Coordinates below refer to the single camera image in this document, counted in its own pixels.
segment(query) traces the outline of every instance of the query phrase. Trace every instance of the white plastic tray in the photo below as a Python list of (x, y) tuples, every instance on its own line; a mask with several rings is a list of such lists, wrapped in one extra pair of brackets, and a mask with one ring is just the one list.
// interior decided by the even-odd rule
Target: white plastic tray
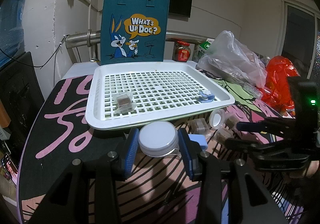
[[(215, 100), (200, 103), (200, 90), (210, 90)], [(121, 92), (133, 93), (135, 110), (115, 114), (112, 94)], [(94, 71), (85, 119), (95, 129), (120, 129), (200, 114), (234, 102), (226, 90), (186, 63), (111, 64)]]

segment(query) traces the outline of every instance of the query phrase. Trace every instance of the smartphone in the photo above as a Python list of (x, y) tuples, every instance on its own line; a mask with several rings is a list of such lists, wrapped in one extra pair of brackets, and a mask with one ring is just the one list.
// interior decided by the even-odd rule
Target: smartphone
[(11, 180), (17, 185), (18, 182), (18, 170), (17, 167), (14, 165), (13, 161), (11, 160), (9, 154), (5, 154), (4, 157), (1, 159), (1, 165), (10, 176)]

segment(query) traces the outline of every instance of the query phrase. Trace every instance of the metal bolt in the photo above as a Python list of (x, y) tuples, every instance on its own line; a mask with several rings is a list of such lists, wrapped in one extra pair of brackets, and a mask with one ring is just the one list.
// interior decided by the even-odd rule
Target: metal bolt
[(107, 153), (107, 155), (110, 157), (110, 158), (115, 158), (118, 154), (116, 151), (110, 151)]
[(77, 165), (79, 165), (80, 163), (81, 163), (81, 160), (80, 160), (79, 158), (73, 159), (73, 161), (72, 161), (72, 164), (73, 164), (74, 166), (77, 166)]
[(245, 160), (242, 160), (241, 158), (236, 159), (236, 164), (239, 166), (244, 166), (245, 165)]
[(207, 151), (201, 151), (201, 152), (200, 152), (200, 155), (201, 155), (202, 157), (207, 158), (207, 157), (209, 157), (210, 154), (209, 154)]

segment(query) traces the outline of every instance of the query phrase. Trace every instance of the table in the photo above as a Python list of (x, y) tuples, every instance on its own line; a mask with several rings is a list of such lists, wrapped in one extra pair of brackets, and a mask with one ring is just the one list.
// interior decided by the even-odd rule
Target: table
[[(229, 91), (235, 104), (226, 108), (241, 121), (256, 122), (265, 116), (280, 117), (263, 102), (254, 99), (239, 85), (217, 79), (201, 71)], [(30, 131), (21, 157), (18, 176), (18, 215), (20, 222), (30, 219), (48, 189), (74, 159), (90, 161), (99, 158), (106, 150), (115, 149), (123, 136), (122, 131), (93, 131), (85, 121), (84, 112), (92, 75), (63, 79), (57, 83), (44, 103)], [(176, 127), (186, 127), (187, 120), (204, 117), (201, 114), (176, 120)], [(239, 132), (242, 139), (275, 142), (270, 134)], [(210, 140), (208, 151), (222, 160), (234, 160), (240, 155), (226, 150)], [(302, 207), (290, 202), (290, 194), (281, 195), (286, 183), (279, 174), (262, 174), (261, 181), (272, 191), (284, 214), (297, 223)], [(191, 182), (185, 174), (179, 157), (151, 158), (137, 154), (133, 175), (126, 182), (117, 182), (118, 202), (124, 223), (192, 223), (196, 217), (200, 184)], [(228, 195), (226, 182), (222, 182), (222, 224), (228, 223)], [(90, 204), (89, 223), (94, 223), (94, 204)]]

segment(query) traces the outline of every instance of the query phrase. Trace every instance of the light blue plastic piece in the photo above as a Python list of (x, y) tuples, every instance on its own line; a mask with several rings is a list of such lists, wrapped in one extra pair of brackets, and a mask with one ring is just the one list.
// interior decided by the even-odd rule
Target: light blue plastic piece
[(205, 140), (204, 135), (197, 135), (197, 134), (189, 134), (188, 135), (191, 141), (197, 142), (202, 150), (206, 150), (208, 148), (207, 141)]
[(201, 97), (199, 97), (199, 102), (201, 103), (208, 103), (214, 101), (214, 94), (205, 95), (202, 91), (200, 91), (199, 94), (201, 95)]

